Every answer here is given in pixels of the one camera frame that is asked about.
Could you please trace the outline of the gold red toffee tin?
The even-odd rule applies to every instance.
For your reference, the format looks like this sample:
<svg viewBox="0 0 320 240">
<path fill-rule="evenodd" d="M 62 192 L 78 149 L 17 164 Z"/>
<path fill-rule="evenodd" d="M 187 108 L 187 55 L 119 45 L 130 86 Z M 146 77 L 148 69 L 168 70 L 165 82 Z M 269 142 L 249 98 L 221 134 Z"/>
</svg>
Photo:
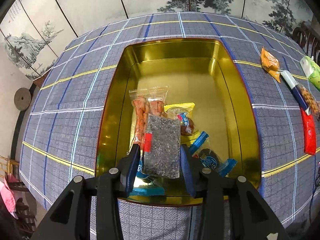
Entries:
<svg viewBox="0 0 320 240">
<path fill-rule="evenodd" d="M 236 166 L 229 176 L 261 181 L 258 132 L 251 101 L 228 47 L 201 38 L 173 38 L 127 46 L 109 88 L 100 125 L 96 175 L 127 155 L 135 128 L 132 89 L 168 87 L 167 103 L 195 103 L 192 120 L 209 134 L 213 151 Z"/>
</svg>

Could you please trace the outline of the painted folding screen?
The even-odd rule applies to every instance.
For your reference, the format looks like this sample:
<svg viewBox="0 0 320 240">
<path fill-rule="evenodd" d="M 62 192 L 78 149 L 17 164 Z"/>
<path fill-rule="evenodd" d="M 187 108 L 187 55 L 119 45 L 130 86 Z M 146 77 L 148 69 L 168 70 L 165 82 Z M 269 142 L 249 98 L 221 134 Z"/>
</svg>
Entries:
<svg viewBox="0 0 320 240">
<path fill-rule="evenodd" d="M 35 80 L 71 40 L 87 31 L 125 18 L 176 11 L 229 14 L 286 35 L 315 19 L 305 0 L 15 0 L 1 21 L 1 72 Z"/>
</svg>

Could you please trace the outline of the red rice cake packet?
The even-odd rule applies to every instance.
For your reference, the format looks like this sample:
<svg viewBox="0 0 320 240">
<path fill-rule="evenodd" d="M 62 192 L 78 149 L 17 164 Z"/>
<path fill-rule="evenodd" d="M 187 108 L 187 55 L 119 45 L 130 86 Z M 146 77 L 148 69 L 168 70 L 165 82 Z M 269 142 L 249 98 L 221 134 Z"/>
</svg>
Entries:
<svg viewBox="0 0 320 240">
<path fill-rule="evenodd" d="M 307 115 L 302 108 L 300 109 L 300 112 L 302 116 L 304 132 L 304 153 L 308 155 L 315 155 L 317 148 L 317 139 L 313 116 Z"/>
</svg>

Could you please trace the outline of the small fried dough twist bag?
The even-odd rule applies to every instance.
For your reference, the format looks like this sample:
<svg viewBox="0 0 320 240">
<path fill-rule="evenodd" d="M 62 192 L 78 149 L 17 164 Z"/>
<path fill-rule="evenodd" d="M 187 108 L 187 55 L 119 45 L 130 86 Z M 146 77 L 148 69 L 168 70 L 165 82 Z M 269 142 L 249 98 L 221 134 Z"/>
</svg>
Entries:
<svg viewBox="0 0 320 240">
<path fill-rule="evenodd" d="M 319 117 L 319 105 L 315 97 L 302 84 L 299 83 L 298 88 L 307 105 L 310 107 L 312 114 Z"/>
</svg>

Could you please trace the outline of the blue white wrapped bar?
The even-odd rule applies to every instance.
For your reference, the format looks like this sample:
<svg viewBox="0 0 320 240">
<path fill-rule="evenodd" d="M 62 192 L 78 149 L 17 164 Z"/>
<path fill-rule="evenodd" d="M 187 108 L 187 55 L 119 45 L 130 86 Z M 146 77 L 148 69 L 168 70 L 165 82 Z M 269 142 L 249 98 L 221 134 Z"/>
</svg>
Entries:
<svg viewBox="0 0 320 240">
<path fill-rule="evenodd" d="M 299 106 L 307 115 L 310 115 L 311 109 L 308 106 L 306 100 L 303 98 L 300 89 L 298 88 L 298 82 L 295 80 L 295 78 L 288 70 L 281 70 L 280 74 L 282 78 L 285 80 L 286 84 L 289 86 L 291 93 L 293 94 Z"/>
</svg>

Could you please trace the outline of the green tissue pack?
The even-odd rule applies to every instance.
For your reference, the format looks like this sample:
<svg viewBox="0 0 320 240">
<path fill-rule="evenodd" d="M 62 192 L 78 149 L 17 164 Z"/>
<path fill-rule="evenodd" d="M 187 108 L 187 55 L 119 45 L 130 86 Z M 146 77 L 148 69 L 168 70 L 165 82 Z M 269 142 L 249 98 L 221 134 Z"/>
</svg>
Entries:
<svg viewBox="0 0 320 240">
<path fill-rule="evenodd" d="M 306 78 L 320 91 L 320 67 L 313 57 L 304 56 L 300 60 L 300 66 Z"/>
</svg>

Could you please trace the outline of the dark wooden chair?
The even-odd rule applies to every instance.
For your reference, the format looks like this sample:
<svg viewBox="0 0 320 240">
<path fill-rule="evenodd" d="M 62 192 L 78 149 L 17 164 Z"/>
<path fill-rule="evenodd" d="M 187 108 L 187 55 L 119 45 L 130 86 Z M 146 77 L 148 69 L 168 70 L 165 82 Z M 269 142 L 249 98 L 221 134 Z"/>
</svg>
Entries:
<svg viewBox="0 0 320 240">
<path fill-rule="evenodd" d="M 319 63 L 319 35 L 311 26 L 303 21 L 292 34 L 292 39 L 302 48 L 309 57 Z"/>
</svg>

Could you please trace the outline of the round stone disc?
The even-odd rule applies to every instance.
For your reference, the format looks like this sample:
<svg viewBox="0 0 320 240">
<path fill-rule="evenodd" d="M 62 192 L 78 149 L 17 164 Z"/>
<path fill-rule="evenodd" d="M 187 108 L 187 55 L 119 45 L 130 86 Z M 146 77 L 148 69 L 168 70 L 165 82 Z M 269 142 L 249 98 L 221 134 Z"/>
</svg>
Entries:
<svg viewBox="0 0 320 240">
<path fill-rule="evenodd" d="M 19 111 L 25 111 L 31 103 L 31 93 L 27 88 L 19 88 L 14 95 L 14 104 Z"/>
</svg>

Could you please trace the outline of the yellow edged plum packet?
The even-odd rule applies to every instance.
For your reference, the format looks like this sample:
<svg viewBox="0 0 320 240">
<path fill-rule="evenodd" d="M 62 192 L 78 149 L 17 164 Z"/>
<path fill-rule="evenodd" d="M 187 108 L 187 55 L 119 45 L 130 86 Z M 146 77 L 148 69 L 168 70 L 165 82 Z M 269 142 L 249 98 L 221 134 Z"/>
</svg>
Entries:
<svg viewBox="0 0 320 240">
<path fill-rule="evenodd" d="M 186 144 L 187 146 L 190 146 L 200 135 L 200 132 L 193 121 L 194 108 L 194 102 L 176 103 L 164 106 L 164 111 L 168 118 L 180 121 L 181 144 Z"/>
</svg>

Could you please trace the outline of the orange snack packet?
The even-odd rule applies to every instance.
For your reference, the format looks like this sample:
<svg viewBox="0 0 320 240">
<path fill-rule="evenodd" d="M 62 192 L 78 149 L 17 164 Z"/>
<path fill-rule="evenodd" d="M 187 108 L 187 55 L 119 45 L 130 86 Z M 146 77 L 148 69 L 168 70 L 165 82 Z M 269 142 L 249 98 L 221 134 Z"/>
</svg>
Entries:
<svg viewBox="0 0 320 240">
<path fill-rule="evenodd" d="M 280 83 L 280 64 L 276 57 L 269 53 L 264 47 L 261 49 L 262 68 Z"/>
</svg>

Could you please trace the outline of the blue candy wrapper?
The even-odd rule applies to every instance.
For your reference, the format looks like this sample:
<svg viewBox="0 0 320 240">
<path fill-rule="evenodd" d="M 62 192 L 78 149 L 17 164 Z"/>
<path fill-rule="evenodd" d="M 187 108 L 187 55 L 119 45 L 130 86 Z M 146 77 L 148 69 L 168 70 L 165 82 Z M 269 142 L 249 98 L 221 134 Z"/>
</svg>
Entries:
<svg viewBox="0 0 320 240">
<path fill-rule="evenodd" d="M 165 194 L 165 189 L 157 183 L 155 178 L 142 173 L 142 169 L 143 162 L 142 159 L 140 159 L 133 189 L 129 196 L 163 196 Z"/>
<path fill-rule="evenodd" d="M 220 176 L 226 177 L 238 163 L 235 159 L 228 158 L 223 161 L 213 151 L 209 143 L 209 134 L 202 131 L 195 141 L 189 146 L 189 151 L 194 158 L 200 159 L 202 165 L 217 172 Z"/>
</svg>

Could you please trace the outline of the grey sesame cake packet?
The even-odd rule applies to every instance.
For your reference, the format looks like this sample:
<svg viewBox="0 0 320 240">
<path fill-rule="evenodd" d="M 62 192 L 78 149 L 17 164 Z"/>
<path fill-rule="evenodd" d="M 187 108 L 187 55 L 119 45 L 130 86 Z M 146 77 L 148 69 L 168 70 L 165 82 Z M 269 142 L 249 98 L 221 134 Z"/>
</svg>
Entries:
<svg viewBox="0 0 320 240">
<path fill-rule="evenodd" d="M 168 179 L 179 178 L 180 145 L 180 121 L 149 114 L 142 172 Z"/>
</svg>

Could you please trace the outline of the plaid blue tablecloth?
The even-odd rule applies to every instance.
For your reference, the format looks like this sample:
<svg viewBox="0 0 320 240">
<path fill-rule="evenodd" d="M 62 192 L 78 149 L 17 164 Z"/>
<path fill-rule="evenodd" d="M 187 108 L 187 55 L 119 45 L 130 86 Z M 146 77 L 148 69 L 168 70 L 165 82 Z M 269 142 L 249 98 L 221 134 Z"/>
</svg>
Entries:
<svg viewBox="0 0 320 240">
<path fill-rule="evenodd" d="M 130 44 L 173 37 L 215 38 L 240 71 L 258 124 L 263 177 L 260 193 L 280 221 L 303 229 L 319 213 L 314 179 L 319 156 L 303 152 L 298 106 L 283 83 L 258 67 L 266 47 L 299 79 L 303 51 L 290 38 L 249 20 L 204 12 L 149 14 L 109 23 L 75 38 L 37 94 L 23 136 L 20 176 L 48 210 L 72 176 L 90 178 L 112 77 Z"/>
</svg>

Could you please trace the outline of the long dough twists clear bag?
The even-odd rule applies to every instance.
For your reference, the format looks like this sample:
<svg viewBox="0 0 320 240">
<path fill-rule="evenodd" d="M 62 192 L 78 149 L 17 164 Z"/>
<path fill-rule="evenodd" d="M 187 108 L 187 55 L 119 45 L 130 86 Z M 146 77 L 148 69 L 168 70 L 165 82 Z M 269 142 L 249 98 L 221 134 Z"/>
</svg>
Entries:
<svg viewBox="0 0 320 240">
<path fill-rule="evenodd" d="M 164 105 L 168 91 L 168 86 L 133 89 L 129 91 L 131 104 L 136 116 L 132 144 L 138 144 L 141 150 L 144 146 L 149 114 L 160 117 L 167 116 L 164 111 Z"/>
</svg>

